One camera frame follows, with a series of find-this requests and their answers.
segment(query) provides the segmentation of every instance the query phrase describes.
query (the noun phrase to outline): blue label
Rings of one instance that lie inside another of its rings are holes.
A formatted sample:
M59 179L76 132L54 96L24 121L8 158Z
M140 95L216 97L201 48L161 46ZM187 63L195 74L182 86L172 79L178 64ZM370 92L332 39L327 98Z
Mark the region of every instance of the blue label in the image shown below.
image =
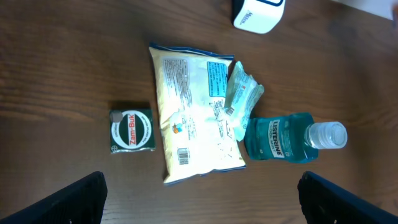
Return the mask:
M223 63L207 62L209 74L209 94L211 97L226 96L227 69Z

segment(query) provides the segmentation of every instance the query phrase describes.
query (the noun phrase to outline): mouthwash bottle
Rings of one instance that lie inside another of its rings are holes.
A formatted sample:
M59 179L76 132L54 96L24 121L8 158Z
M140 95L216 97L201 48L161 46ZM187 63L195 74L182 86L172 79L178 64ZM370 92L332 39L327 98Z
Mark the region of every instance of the mouthwash bottle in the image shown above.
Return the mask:
M309 113L248 122L244 144L251 159L282 159L306 163L318 158L319 149L340 149L347 131L340 122L314 123Z

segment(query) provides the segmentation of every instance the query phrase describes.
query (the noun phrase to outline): barcode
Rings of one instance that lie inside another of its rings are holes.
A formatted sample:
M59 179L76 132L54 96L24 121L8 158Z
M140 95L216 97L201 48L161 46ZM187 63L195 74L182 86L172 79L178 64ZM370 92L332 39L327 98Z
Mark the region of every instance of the barcode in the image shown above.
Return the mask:
M228 108L228 110L226 111L226 114L231 116L232 113L234 113L234 108Z
M180 165L189 164L190 156L188 148L177 149L177 155Z

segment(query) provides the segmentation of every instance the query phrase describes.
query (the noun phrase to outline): black object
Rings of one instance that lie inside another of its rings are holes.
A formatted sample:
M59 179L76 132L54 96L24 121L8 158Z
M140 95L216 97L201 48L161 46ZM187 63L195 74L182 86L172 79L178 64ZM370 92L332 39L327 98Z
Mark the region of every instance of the black object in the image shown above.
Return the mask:
M313 172L306 171L297 188L301 209L308 224L398 223L398 217Z
M0 220L0 224L99 224L107 194L104 174L97 171Z

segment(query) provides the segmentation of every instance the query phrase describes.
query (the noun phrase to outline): brown wooden surface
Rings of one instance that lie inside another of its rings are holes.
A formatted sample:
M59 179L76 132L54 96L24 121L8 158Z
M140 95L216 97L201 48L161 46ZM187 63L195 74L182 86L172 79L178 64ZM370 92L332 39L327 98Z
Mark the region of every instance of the brown wooden surface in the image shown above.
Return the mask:
M305 170L398 215L391 21L322 0L287 1L266 35L230 17L227 0L0 1L0 218L96 170L103 223L305 223ZM159 131L155 152L109 154L113 101L150 101L157 116L150 41L235 54L265 86L256 114L341 121L348 145L297 165L250 161L240 144L247 169L165 187Z

